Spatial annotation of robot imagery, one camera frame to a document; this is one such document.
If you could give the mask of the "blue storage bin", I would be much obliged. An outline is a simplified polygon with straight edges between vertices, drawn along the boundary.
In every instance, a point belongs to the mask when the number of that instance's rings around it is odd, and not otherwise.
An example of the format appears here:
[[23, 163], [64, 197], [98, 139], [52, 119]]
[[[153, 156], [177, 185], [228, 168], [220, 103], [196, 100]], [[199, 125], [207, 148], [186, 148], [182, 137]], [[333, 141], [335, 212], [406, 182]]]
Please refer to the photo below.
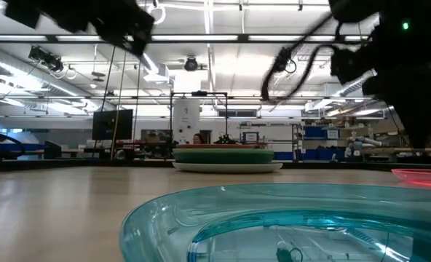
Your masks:
[[338, 140], [340, 130], [321, 126], [306, 126], [304, 128], [305, 140]]

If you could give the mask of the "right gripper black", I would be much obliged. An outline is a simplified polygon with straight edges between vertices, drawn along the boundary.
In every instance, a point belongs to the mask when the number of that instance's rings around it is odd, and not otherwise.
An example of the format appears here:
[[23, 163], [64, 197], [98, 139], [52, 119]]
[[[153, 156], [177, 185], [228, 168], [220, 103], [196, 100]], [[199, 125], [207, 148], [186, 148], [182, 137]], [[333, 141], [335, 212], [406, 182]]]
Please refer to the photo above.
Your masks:
[[[431, 110], [431, 63], [399, 65], [378, 72], [363, 84], [363, 94], [371, 95], [394, 107], [420, 105]], [[413, 148], [431, 144], [431, 112], [419, 109], [397, 111], [398, 118]]]

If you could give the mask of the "black monitor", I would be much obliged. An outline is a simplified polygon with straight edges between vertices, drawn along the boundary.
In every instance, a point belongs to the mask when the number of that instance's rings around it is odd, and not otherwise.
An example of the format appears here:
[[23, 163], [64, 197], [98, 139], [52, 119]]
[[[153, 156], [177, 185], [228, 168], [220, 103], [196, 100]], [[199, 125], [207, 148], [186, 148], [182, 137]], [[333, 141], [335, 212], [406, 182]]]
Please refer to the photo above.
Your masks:
[[93, 114], [93, 140], [129, 140], [132, 136], [133, 110], [99, 111]]

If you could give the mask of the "dark green plastic plate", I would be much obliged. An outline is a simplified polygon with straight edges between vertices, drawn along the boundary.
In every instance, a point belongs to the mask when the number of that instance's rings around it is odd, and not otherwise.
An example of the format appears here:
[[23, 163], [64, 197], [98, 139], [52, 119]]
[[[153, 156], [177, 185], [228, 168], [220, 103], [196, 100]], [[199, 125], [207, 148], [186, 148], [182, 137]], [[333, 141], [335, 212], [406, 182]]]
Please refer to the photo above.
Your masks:
[[173, 152], [175, 161], [189, 164], [268, 164], [274, 159], [273, 151], [190, 151]]

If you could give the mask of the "white cylinder tank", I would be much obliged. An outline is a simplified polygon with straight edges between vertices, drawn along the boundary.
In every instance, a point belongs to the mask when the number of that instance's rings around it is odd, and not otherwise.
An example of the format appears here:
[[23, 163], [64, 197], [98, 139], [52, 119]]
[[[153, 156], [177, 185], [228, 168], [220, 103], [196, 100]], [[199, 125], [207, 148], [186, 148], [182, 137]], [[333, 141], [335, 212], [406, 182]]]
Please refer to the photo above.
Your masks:
[[192, 143], [199, 133], [199, 100], [179, 98], [173, 104], [173, 139], [179, 144]]

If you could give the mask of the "red transparent plastic plate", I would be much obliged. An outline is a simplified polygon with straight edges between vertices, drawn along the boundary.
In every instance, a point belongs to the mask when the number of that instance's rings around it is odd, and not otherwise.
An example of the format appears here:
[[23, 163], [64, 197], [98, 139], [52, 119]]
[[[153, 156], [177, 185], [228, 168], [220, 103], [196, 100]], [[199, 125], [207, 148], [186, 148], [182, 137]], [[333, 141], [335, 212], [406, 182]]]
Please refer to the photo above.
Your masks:
[[431, 188], [431, 169], [392, 169], [391, 172], [408, 185]]

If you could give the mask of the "blue transparent plastic plate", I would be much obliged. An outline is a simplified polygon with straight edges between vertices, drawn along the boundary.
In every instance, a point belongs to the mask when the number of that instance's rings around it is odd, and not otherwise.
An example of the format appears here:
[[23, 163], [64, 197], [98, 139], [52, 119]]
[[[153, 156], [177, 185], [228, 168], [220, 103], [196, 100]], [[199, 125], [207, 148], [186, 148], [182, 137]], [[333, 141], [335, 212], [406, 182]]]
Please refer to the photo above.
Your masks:
[[431, 190], [196, 188], [134, 209], [120, 247], [126, 262], [431, 262]]

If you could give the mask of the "black metal frame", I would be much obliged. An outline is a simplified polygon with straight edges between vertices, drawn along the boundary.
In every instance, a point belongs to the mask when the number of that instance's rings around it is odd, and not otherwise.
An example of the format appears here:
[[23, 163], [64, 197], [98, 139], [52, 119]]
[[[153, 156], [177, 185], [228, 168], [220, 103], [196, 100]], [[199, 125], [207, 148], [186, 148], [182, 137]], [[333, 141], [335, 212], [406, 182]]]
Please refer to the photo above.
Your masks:
[[220, 97], [225, 98], [225, 106], [226, 106], [226, 115], [225, 115], [225, 133], [228, 132], [228, 93], [227, 92], [206, 92], [206, 91], [194, 91], [194, 92], [171, 92], [170, 93], [170, 104], [169, 104], [169, 130], [170, 130], [170, 137], [172, 141], [175, 141], [173, 139], [173, 104], [175, 100], [179, 98], [189, 98], [189, 99], [196, 99], [199, 100], [199, 106], [200, 106], [200, 113], [202, 112], [202, 106], [200, 105], [200, 102], [202, 100], [217, 100]]

